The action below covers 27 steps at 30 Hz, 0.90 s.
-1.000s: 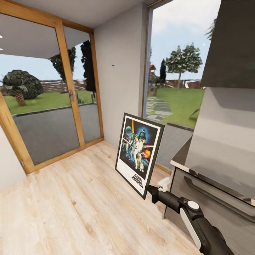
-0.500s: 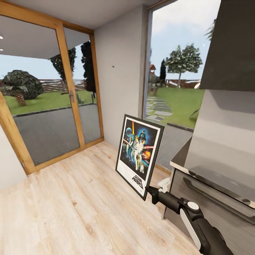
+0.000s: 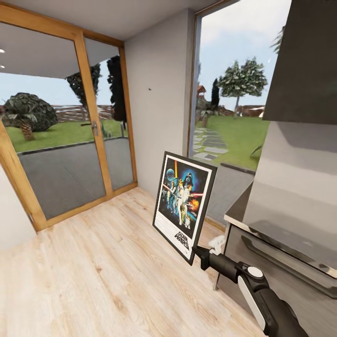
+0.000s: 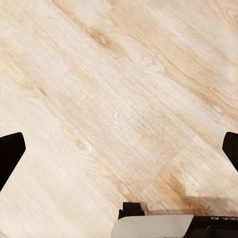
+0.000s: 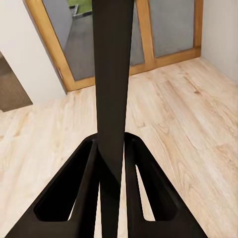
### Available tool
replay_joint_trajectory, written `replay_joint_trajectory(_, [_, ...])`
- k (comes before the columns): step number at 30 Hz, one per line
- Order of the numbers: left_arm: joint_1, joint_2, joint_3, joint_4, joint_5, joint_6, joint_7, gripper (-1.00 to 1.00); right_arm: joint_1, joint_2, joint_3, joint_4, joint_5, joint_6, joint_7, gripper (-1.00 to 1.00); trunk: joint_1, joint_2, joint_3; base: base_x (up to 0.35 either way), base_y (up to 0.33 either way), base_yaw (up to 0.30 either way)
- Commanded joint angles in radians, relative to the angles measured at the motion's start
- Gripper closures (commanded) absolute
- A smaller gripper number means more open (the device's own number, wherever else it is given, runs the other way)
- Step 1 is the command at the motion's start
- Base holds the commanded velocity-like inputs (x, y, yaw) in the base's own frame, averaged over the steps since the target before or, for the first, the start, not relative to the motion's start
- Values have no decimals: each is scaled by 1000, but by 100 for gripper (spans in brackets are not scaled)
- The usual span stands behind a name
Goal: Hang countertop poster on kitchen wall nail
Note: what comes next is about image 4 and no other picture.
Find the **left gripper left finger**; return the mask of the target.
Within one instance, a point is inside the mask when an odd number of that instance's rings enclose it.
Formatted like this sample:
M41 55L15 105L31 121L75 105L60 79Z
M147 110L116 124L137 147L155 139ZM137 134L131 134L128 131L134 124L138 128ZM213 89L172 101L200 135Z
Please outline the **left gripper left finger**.
M0 138L0 192L26 150L21 132Z

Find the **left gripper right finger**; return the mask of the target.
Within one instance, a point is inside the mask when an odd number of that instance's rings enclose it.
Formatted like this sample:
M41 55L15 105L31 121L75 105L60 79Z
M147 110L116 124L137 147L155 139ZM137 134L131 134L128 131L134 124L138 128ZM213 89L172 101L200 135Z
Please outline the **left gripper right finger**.
M238 134L226 132L222 149L238 172Z

